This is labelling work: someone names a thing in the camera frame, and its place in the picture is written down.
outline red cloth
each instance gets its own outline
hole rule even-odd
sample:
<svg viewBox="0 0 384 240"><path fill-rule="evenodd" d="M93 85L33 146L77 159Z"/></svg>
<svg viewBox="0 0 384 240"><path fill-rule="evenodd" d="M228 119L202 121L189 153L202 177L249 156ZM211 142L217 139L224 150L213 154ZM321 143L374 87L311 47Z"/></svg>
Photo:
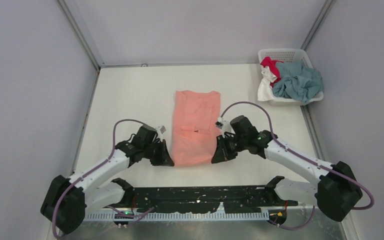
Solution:
<svg viewBox="0 0 384 240"><path fill-rule="evenodd" d="M276 63L283 63L283 61L278 61L278 60L272 60L269 56L266 56L260 63L263 67L269 67L270 72L272 72L277 79L274 82L270 82L270 86L273 88L275 86L275 83L279 82L281 80L281 75L279 73L278 68L276 67Z"/></svg>

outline laundry basket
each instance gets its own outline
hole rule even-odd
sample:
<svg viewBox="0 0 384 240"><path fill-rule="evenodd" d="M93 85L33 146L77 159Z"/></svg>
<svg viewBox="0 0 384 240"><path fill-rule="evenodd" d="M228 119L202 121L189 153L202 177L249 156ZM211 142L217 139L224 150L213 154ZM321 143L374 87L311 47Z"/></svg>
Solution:
<svg viewBox="0 0 384 240"><path fill-rule="evenodd" d="M292 63L302 60L303 64L307 68L313 68L310 62L309 56L306 51L297 48L267 48L258 51L258 60L261 61L265 57L270 57L272 60L278 60L285 63ZM275 99L269 100L268 104L271 106L303 106L312 102L320 101L323 99L323 92L317 93L308 103L303 103L291 98L276 97Z"/></svg>

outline wire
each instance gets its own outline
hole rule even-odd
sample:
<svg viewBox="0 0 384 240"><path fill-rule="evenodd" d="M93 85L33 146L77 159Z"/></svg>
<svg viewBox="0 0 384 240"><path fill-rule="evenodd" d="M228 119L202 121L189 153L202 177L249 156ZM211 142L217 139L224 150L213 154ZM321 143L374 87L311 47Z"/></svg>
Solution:
<svg viewBox="0 0 384 240"><path fill-rule="evenodd" d="M284 206L284 211L285 211L285 215L288 215L288 201L285 202L285 206Z"/></svg>
<svg viewBox="0 0 384 240"><path fill-rule="evenodd" d="M150 209L148 209L148 211L146 211L146 212L144 212L142 214L136 215L135 217L137 217L137 216L140 216L140 217L138 219L132 221L132 222L129 222L127 225L125 225L125 227L129 228L129 227L137 224L140 220L144 219L144 217L146 217L153 210L154 210L154 207L151 207Z"/></svg>
<svg viewBox="0 0 384 240"><path fill-rule="evenodd" d="M262 106L260 106L260 105L258 105L258 104L256 104L256 103L250 102L250 101L238 101L238 102L235 102L235 103L232 103L231 105L229 105L229 106L223 111L223 113L221 114L220 117L223 117L223 116L226 114L226 112L227 112L231 107L233 107L233 106L235 106L235 105L238 105L238 104L249 104L249 105L253 105L253 106L259 108L260 110L262 110L262 111L265 113L265 115L267 116L268 126L269 126L269 128L270 128L271 137L273 138L273 140L274 140L278 145L280 145L282 148L284 148L284 149L286 150L286 146L283 145L283 144L276 138L275 133L273 132L272 119L270 118L269 113L268 113ZM290 153L292 153L293 155L299 157L300 159L302 159L302 160L304 160L304 161L306 161L306 162L308 162L308 163L310 163L310 164L312 164L312 165L314 165L314 166L317 166L317 167L320 168L320 169L323 169L323 170L328 171L328 172L330 172L330 173L332 173L332 174L335 174L335 175L337 175L337 176L339 176L339 177L341 177L341 178L343 178L343 179L345 179L345 180L351 182L352 184L356 185L357 187L363 189L363 191L364 191L364 192L368 195L368 197L370 198L370 203L369 203L368 205L366 205L366 206L356 206L356 207L353 207L353 208L352 208L353 210L366 210L366 209L369 209L369 208L373 207L373 205L375 204L375 198L373 197L373 194L372 194L372 193L371 193L365 186L363 186L361 183L359 183L359 182L357 182L356 180L354 180L354 179L352 179L352 178L350 178L350 177L348 177L348 176L345 176L344 174L342 174L342 173L340 173L340 172L337 172L337 171L335 171L335 170L333 170L333 169L330 169L330 168L325 167L325 166L323 166L323 165L318 165L317 162L315 162L315 161L309 159L309 158L306 157L306 156L303 156L303 155L299 154L298 152L296 152L296 151L294 151L294 150L292 150L292 149L290 149L290 148L288 148L287 151L290 152ZM308 219L308 221L307 221L304 225L299 226L299 227L295 227L295 228L293 228L293 227L292 227L292 228L291 228L291 227L286 227L285 229L289 228L289 230L297 230L297 229L301 229L302 227L305 227L305 226L310 222L311 218L313 217L314 209L315 209L315 207L313 207L313 211L312 211L312 213L311 213L311 216L310 216L310 218Z"/></svg>
<svg viewBox="0 0 384 240"><path fill-rule="evenodd" d="M311 215L310 215L310 217L309 217L308 220L307 220L303 225L301 225L301 226L291 227L291 226L279 225L279 224L276 223L277 218L276 218L274 221L272 221L272 220L268 220L268 222L271 223L271 224L273 224L273 225L278 226L278 227L281 228L281 229L290 230L290 231L295 231L295 230L299 230L299 229L305 228L305 227L311 222L311 219L313 218L315 212L316 212L316 206L312 206L312 210L311 210Z"/></svg>
<svg viewBox="0 0 384 240"><path fill-rule="evenodd" d="M161 143L161 139L159 137L156 137L154 141L152 141L153 144Z"/></svg>
<svg viewBox="0 0 384 240"><path fill-rule="evenodd" d="M128 141L132 140L133 136L136 136L136 134L132 133L132 134L130 135L130 137L129 137L126 141L128 142Z"/></svg>
<svg viewBox="0 0 384 240"><path fill-rule="evenodd" d="M127 214L124 214L123 212L117 210L115 207L113 206L107 206L108 208L112 209L114 212L117 213L117 216L119 217L123 217L123 218L137 218L137 217L142 217L142 216L146 216L147 213L141 213L141 214L137 214L137 215L127 215Z"/></svg>
<svg viewBox="0 0 384 240"><path fill-rule="evenodd" d="M132 208L136 208L136 196L133 197L133 206Z"/></svg>
<svg viewBox="0 0 384 240"><path fill-rule="evenodd" d="M74 180L66 189L65 191L62 192L61 196L58 198L58 201L56 201L56 204L55 204L55 208L53 209L53 213L52 213L52 234L53 236L56 238L56 239L62 239L62 237L64 236L63 235L58 235L58 232L57 232L57 213L58 213L58 209L60 208L60 205L61 205L61 202L63 201L64 197L67 195L67 193L80 181L82 181L84 178L86 178L88 175L90 175L91 173L93 173L94 171L96 171L97 169L99 169L100 167L102 167L104 164L106 164L114 155L114 152L116 151L116 128L117 128L117 125L120 124L120 123L123 123L123 122L136 122L136 123L139 123L139 124L142 124L142 125L146 125L145 123L139 121L139 120L135 120L135 119L123 119L123 120L120 120L118 122L116 122L114 124L114 128L112 129L112 149L111 149L111 153L109 154L108 158L105 159L103 162L101 162L100 164L98 164L97 166L95 166L94 168L92 168L91 170L89 170L88 172L86 172L85 174L83 174L81 177L77 178L76 180Z"/></svg>

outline white cloth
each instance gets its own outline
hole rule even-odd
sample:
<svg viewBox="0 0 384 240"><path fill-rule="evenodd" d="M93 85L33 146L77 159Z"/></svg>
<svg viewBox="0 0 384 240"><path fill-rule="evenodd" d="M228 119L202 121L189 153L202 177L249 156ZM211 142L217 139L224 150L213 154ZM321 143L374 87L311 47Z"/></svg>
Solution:
<svg viewBox="0 0 384 240"><path fill-rule="evenodd" d="M275 99L273 95L273 88L270 86L270 83L273 83L278 77L276 77L271 71L269 66L266 66L261 71L262 79L258 87L258 101L265 102L272 99Z"/></svg>

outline blue towel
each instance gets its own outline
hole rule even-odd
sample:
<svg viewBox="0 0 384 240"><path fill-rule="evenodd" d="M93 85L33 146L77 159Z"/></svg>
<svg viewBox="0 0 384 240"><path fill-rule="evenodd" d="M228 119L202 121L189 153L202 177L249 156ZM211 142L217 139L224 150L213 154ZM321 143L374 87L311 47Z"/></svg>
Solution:
<svg viewBox="0 0 384 240"><path fill-rule="evenodd" d="M303 61L277 62L281 80L274 84L276 97L294 99L308 103L316 94L323 91L322 76L314 68L307 68Z"/></svg>

